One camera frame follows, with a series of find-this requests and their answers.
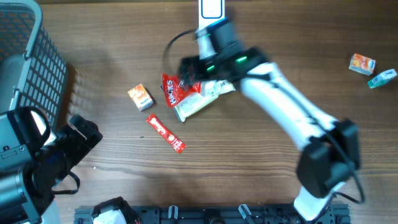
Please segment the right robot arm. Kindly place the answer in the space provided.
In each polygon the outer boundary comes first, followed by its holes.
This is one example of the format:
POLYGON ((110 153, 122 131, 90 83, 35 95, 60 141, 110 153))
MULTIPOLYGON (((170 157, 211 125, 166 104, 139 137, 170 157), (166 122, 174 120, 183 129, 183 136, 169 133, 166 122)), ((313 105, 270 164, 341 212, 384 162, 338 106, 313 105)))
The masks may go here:
POLYGON ((199 54, 181 60, 179 79, 186 87, 226 80, 281 126, 300 151, 294 209, 304 220, 316 220, 348 180, 358 181, 357 125, 322 111, 257 47, 245 48, 229 19, 200 19, 195 36, 199 54))

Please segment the red stick sachet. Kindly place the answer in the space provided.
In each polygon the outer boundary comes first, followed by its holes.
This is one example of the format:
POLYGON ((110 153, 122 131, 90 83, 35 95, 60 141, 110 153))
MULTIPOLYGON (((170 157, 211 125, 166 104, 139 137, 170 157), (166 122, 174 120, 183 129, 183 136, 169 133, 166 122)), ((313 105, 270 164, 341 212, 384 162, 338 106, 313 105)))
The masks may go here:
POLYGON ((149 115, 146 121, 173 147, 177 153, 181 154, 183 152, 186 148, 186 144, 176 137, 176 135, 174 135, 174 133, 172 133, 166 126, 164 126, 155 114, 149 115))

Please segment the red candy bag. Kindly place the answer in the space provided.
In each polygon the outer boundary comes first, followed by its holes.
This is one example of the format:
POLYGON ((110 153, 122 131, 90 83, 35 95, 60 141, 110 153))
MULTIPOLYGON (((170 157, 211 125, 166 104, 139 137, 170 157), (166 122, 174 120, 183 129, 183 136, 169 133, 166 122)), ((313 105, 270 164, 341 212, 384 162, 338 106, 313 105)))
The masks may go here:
POLYGON ((168 107, 177 106, 181 101, 193 93, 201 93, 201 83, 185 86, 177 76, 162 74, 162 86, 168 107))

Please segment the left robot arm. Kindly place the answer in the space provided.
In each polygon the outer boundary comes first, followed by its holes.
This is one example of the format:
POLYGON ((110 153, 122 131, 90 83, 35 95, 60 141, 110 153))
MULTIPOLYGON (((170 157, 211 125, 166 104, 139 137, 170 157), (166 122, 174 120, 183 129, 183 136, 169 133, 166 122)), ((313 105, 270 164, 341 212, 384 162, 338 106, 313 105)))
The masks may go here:
POLYGON ((60 223, 54 190, 101 140, 97 125, 74 115, 53 133, 44 113, 25 106, 1 113, 1 223, 60 223))

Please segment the teal small box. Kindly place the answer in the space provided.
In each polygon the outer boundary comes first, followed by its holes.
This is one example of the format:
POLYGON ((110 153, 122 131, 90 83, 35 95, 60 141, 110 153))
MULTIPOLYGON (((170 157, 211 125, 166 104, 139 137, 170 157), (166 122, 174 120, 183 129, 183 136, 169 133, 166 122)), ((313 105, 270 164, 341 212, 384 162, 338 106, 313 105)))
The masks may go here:
POLYGON ((389 69, 376 75, 372 80, 368 81, 368 86, 370 88, 376 88, 383 86, 390 82, 393 78, 397 76, 397 72, 394 69, 389 69))

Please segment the white cream snack bag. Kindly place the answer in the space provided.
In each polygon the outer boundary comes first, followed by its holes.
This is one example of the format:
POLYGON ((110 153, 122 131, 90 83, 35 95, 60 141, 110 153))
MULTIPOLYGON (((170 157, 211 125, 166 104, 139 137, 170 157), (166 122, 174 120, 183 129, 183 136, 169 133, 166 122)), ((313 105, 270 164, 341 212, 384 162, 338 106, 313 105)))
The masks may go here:
POLYGON ((235 91, 235 87, 227 80, 202 82, 202 92, 194 92, 182 100, 174 110, 180 122, 195 114, 215 101, 220 95, 235 91))

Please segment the orange small box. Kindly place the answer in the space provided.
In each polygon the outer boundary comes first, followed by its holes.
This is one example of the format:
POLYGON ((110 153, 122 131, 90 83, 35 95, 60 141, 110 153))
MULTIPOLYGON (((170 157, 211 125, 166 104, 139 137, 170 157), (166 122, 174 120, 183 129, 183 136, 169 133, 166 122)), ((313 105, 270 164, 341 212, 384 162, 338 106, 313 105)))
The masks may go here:
POLYGON ((349 63, 349 69, 363 75, 370 76, 374 73, 376 61, 360 54, 354 54, 349 63))
POLYGON ((154 101, 143 84, 139 84, 128 92, 129 97, 137 106, 139 111, 143 111, 154 104, 154 101))

